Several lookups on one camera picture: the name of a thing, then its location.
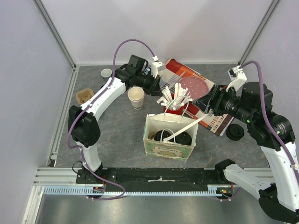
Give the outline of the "green paper gift bag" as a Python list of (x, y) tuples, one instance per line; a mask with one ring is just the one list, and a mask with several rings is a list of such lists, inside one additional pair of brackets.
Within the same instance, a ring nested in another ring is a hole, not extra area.
[(143, 131), (146, 155), (187, 161), (196, 147), (199, 121), (184, 113), (148, 114)]

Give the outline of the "single cardboard cup carrier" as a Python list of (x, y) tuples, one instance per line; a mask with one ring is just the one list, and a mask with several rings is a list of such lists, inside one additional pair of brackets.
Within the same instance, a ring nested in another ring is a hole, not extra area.
[(76, 94), (76, 100), (79, 105), (82, 105), (86, 101), (90, 100), (94, 96), (93, 90), (90, 88), (83, 89)]

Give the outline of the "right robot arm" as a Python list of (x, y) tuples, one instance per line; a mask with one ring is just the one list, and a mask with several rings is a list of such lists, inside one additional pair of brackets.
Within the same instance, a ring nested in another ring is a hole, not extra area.
[(250, 136), (265, 154), (274, 183), (264, 181), (242, 170), (232, 160), (216, 165), (214, 178), (218, 183), (236, 183), (253, 195), (270, 218), (297, 224), (299, 222), (299, 183), (295, 164), (295, 136), (290, 121), (272, 111), (273, 93), (266, 85), (248, 82), (237, 96), (233, 88), (215, 84), (200, 99), (199, 108), (219, 116), (223, 114), (245, 123)]

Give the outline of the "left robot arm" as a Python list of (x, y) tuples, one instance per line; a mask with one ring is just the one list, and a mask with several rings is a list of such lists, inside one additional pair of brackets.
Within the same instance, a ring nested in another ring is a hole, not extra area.
[(147, 60), (132, 55), (129, 62), (117, 68), (114, 77), (109, 78), (91, 99), (81, 106), (73, 105), (69, 109), (69, 136), (81, 149), (84, 167), (89, 168), (86, 178), (91, 183), (99, 183), (103, 177), (99, 170), (102, 162), (96, 146), (100, 138), (98, 121), (103, 112), (114, 100), (134, 86), (140, 87), (147, 95), (162, 95), (160, 79), (166, 66), (156, 60), (149, 67), (150, 72), (146, 73), (148, 67)]

